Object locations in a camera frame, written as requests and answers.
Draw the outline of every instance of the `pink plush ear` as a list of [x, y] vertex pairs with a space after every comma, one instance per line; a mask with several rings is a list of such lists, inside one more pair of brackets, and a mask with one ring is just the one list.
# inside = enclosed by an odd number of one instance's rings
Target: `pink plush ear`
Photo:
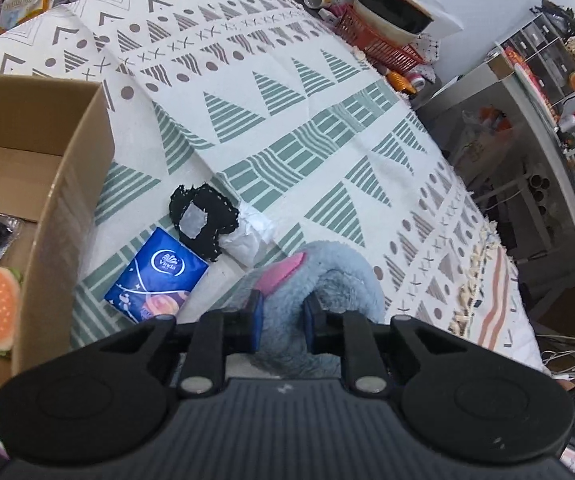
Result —
[[305, 253], [296, 253], [272, 265], [256, 282], [254, 288], [266, 298], [271, 295], [279, 285], [287, 280], [303, 262]]

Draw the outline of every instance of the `orange stripe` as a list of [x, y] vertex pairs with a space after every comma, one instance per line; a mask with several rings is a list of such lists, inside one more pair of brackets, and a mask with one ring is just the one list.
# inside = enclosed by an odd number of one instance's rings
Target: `orange stripe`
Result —
[[493, 303], [492, 303], [492, 308], [490, 310], [490, 312], [488, 312], [487, 316], [485, 316], [485, 319], [483, 320], [483, 326], [481, 327], [481, 334], [479, 335], [479, 341], [478, 341], [478, 346], [483, 346], [483, 341], [485, 339], [485, 336], [487, 335], [487, 330], [488, 330], [488, 326], [491, 323], [491, 320], [494, 318], [494, 314], [496, 314], [496, 308], [497, 308], [497, 292], [499, 290], [499, 275], [501, 273], [501, 264], [502, 264], [502, 260], [501, 260], [501, 248], [498, 247], [496, 249], [496, 267], [494, 268], [494, 279], [493, 282], [491, 284], [491, 295], [493, 297]]
[[494, 347], [496, 346], [496, 340], [499, 337], [499, 332], [501, 331], [501, 328], [503, 327], [503, 323], [505, 322], [505, 314], [507, 311], [507, 285], [509, 283], [509, 269], [507, 268], [507, 262], [505, 265], [505, 283], [503, 285], [503, 308], [501, 310], [501, 317], [499, 318], [499, 320], [496, 322], [496, 326], [494, 327], [494, 330], [491, 333], [491, 340], [490, 340], [490, 345], [488, 346], [488, 348], [490, 350], [494, 350]]

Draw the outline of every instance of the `vinda logo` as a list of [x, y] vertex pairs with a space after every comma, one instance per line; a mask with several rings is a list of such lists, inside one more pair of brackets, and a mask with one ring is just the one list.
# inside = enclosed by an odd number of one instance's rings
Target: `vinda logo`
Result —
[[150, 259], [152, 269], [170, 274], [171, 276], [180, 276], [185, 270], [185, 262], [177, 256], [174, 251], [163, 249], [156, 251]]

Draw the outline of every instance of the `silver bolt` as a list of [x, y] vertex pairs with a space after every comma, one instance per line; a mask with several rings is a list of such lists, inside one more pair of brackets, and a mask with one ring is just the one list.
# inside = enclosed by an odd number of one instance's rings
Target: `silver bolt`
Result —
[[357, 390], [366, 394], [379, 394], [386, 388], [387, 383], [381, 377], [366, 375], [359, 377], [354, 386], [356, 386]]
[[189, 394], [204, 394], [213, 386], [207, 377], [194, 376], [181, 381], [181, 388]]

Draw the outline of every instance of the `brown dot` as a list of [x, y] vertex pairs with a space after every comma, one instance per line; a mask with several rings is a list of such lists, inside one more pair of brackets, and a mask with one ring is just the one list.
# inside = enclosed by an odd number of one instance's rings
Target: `brown dot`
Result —
[[121, 97], [127, 100], [132, 99], [134, 97], [134, 89], [132, 86], [123, 86], [121, 89]]

